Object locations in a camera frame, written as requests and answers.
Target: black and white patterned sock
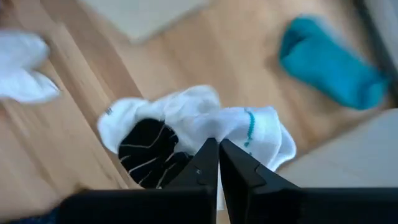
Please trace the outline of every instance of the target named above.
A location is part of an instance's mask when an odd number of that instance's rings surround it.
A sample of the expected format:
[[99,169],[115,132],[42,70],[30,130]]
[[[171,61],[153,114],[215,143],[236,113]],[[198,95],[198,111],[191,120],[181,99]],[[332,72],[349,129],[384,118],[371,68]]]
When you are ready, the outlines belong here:
[[166,186],[192,159],[174,153],[178,137],[163,121],[143,119],[119,146],[119,159],[129,175],[143,188]]

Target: fabric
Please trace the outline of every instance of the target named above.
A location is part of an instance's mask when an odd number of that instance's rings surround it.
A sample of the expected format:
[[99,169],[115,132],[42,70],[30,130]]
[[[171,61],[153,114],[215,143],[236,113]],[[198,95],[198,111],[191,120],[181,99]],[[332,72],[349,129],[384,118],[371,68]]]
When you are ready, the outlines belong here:
[[291,76],[357,110],[378,105],[387,89],[388,81],[379,71],[336,43],[310,17],[298,17],[288,27],[280,63]]
[[193,156],[174,153],[178,137],[163,121],[143,119],[123,139],[119,159],[135,182],[143,188],[164,188]]
[[35,34],[0,30],[0,98],[44,103],[57,97],[57,86],[32,70],[40,66],[48,53],[45,42]]
[[[208,138],[229,139],[275,171],[294,157],[295,143],[272,107],[221,109],[218,94],[210,86],[194,86],[157,101],[140,98],[118,100],[98,120],[103,144],[119,153],[119,145],[139,121],[164,121],[178,137],[174,152],[195,155]],[[218,179],[218,209],[222,209],[222,185]]]
[[57,207],[45,215],[38,215],[29,218],[21,218],[20,220],[14,220],[6,224],[56,224],[58,211],[59,208]]

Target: teal stripe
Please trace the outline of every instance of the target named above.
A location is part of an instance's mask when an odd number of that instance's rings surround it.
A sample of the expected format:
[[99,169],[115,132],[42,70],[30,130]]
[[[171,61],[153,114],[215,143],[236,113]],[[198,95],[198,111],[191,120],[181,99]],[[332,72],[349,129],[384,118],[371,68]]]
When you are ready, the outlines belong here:
[[250,142],[252,141],[252,135],[253,135],[253,130],[254,130],[254,123],[256,122],[256,120],[254,119],[254,115],[248,111],[247,109],[244,109],[244,111],[249,115],[250,117],[250,125],[249,125],[249,129],[248,129],[248,139],[246,140],[246,142],[244,143],[244,147],[248,147]]

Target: black plastic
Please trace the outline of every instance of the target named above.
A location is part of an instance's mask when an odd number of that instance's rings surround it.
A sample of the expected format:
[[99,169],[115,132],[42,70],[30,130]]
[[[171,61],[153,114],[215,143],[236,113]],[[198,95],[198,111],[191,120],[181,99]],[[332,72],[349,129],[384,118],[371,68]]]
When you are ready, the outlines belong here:
[[58,223],[216,223],[218,162],[232,224],[398,223],[398,189],[301,189],[229,140],[209,139],[162,190],[91,190]]

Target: teal sock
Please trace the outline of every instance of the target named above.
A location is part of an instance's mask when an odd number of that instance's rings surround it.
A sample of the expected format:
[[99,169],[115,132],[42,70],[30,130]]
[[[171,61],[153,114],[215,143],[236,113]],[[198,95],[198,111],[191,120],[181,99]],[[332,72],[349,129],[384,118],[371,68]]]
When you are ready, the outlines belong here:
[[318,88],[343,106],[358,110],[375,107],[387,90],[386,77],[334,42],[309,17],[292,21],[279,56],[291,76]]

